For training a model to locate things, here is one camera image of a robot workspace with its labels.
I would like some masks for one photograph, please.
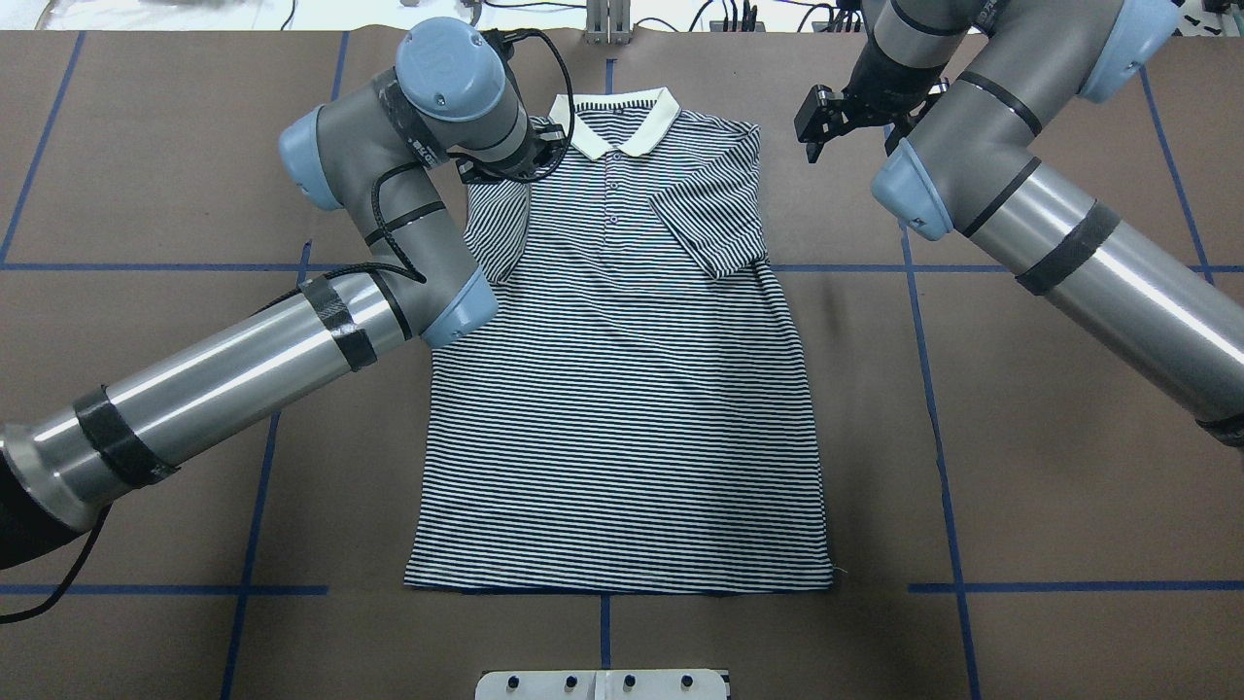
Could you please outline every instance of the metal bracket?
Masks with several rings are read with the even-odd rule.
[[[709,669],[491,671],[475,700],[730,700],[729,679]]]
[[[631,0],[587,0],[588,44],[631,44]]]

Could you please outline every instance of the blue cap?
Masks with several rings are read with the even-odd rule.
[[[953,228],[950,211],[933,185],[933,178],[906,138],[872,178],[872,195],[898,220],[929,240],[942,237]]]
[[[1110,99],[1171,39],[1177,26],[1179,7],[1169,0],[1126,0],[1080,96],[1098,103]]]
[[[328,178],[323,174],[323,163],[320,162],[316,124],[320,121],[320,109],[322,108],[323,104],[320,104],[282,131],[276,148],[281,152],[285,172],[290,173],[290,179],[299,185],[302,194],[306,194],[316,206],[332,210],[340,209],[341,201],[337,201],[332,188],[328,187]]]
[[[437,349],[486,323],[495,315],[496,296],[484,279],[484,270],[476,267],[454,300],[419,337],[428,347]]]
[[[406,98],[447,122],[478,119],[505,94],[501,57],[475,27],[453,17],[414,25],[393,67]]]

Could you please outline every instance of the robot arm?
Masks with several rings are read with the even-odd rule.
[[[455,145],[468,179],[556,167],[569,139],[531,126],[504,62],[526,35],[422,22],[394,68],[285,131],[294,180],[321,208],[348,211],[373,261],[302,283],[40,424],[4,425],[0,568],[66,545],[112,501],[413,336],[439,347],[493,316],[491,288],[424,168]]]
[[[1244,310],[1028,149],[1072,97],[1110,98],[1171,35],[1177,7],[1167,0],[866,5],[868,45],[851,82],[842,93],[815,86],[795,119],[809,160],[858,126],[893,123],[889,159],[872,184],[887,209],[931,240],[962,231],[1214,438],[1244,448]],[[1060,21],[1069,15],[1076,21]],[[970,25],[989,44],[912,118]]]

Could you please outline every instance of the cable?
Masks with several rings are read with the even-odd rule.
[[[480,160],[479,158],[471,155],[470,153],[462,153],[462,152],[450,152],[450,153],[447,153],[447,155],[449,155],[452,158],[462,158],[462,159],[468,160],[470,163],[474,163],[475,167],[478,167],[480,169],[480,172],[483,172],[484,174],[486,174],[489,177],[494,177],[496,179],[508,179],[510,182],[518,182],[518,183],[524,183],[524,184],[530,184],[530,183],[534,183],[534,182],[540,182],[541,179],[544,179],[544,178],[551,175],[552,173],[555,173],[557,170],[557,168],[561,167],[561,162],[562,162],[562,159],[565,159],[566,152],[570,150],[570,144],[575,139],[575,122],[577,121],[575,118],[575,88],[573,88],[573,86],[570,85],[570,68],[566,67],[566,61],[562,60],[561,52],[557,51],[557,46],[554,45],[554,42],[552,42],[551,39],[549,39],[549,35],[545,34],[545,32],[542,32],[542,31],[540,31],[539,29],[520,30],[520,32],[518,34],[516,41],[521,41],[524,39],[530,39],[532,36],[540,37],[540,40],[544,41],[546,46],[549,46],[549,50],[552,52],[552,57],[557,60],[557,67],[561,68],[561,77],[562,77],[562,80],[566,81],[566,101],[570,104],[570,131],[567,131],[566,139],[565,139],[561,149],[557,150],[557,154],[554,157],[552,163],[550,163],[549,167],[542,173],[540,173],[540,174],[535,174],[535,175],[531,175],[531,177],[519,177],[519,175],[508,175],[508,174],[504,174],[504,173],[498,173],[496,170],[491,169],[491,167],[490,167],[489,163],[485,163],[484,160]]]
[[[294,21],[294,11],[299,9],[299,0],[290,2],[290,16],[285,17],[285,22],[281,24],[281,31],[290,29],[290,22]]]
[[[666,20],[663,20],[661,17],[643,17],[642,20],[636,20],[634,21],[634,26],[639,26],[643,22],[659,22],[659,24],[663,24],[663,25],[668,26],[673,31],[678,31],[678,27],[675,27],[674,25],[667,22]]]
[[[698,22],[698,21],[699,21],[699,19],[700,19],[700,15],[703,15],[703,14],[704,14],[704,10],[708,10],[708,6],[709,6],[709,5],[712,5],[712,4],[713,4],[713,1],[714,1],[714,0],[704,0],[704,4],[703,4],[703,5],[700,5],[700,9],[699,9],[699,10],[695,10],[695,16],[694,16],[694,17],[692,17],[692,26],[689,26],[689,27],[687,29],[687,31],[695,31],[695,22]]]
[[[514,5],[499,5],[493,0],[484,0],[484,4],[489,7],[496,7],[498,10],[521,10],[524,7],[561,7],[566,10],[586,10],[587,5],[572,5],[570,2],[516,2]]]
[[[65,574],[65,579],[61,581],[61,584],[56,587],[56,591],[52,592],[47,601],[44,601],[29,610],[0,615],[0,624],[6,625],[20,623],[36,615],[42,615],[47,610],[51,610],[52,606],[60,602],[60,599],[70,589],[70,586],[73,586],[73,579],[77,578],[78,572],[82,571],[82,566],[86,564],[87,557],[91,556],[91,550],[95,548],[95,542],[100,540],[100,533],[103,532],[103,521],[108,517],[109,511],[112,511],[112,504],[108,504],[100,511],[100,520],[95,521],[95,527],[91,528],[91,535],[86,538],[86,545],[83,545],[82,551],[78,552],[78,558],[73,561],[73,566],[70,567],[70,573]]]
[[[807,22],[807,17],[812,16],[812,12],[815,12],[820,7],[825,7],[826,10],[830,11],[830,24],[833,24],[837,7],[830,5],[829,2],[817,2],[816,5],[809,7],[806,12],[804,12],[804,19],[799,20],[799,29],[795,30],[796,34],[804,31],[804,25]]]

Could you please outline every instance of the striped shirt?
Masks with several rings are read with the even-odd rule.
[[[433,353],[420,588],[830,584],[802,347],[756,210],[759,127],[580,96],[535,184],[469,189],[500,303]],[[565,123],[565,98],[551,117]]]

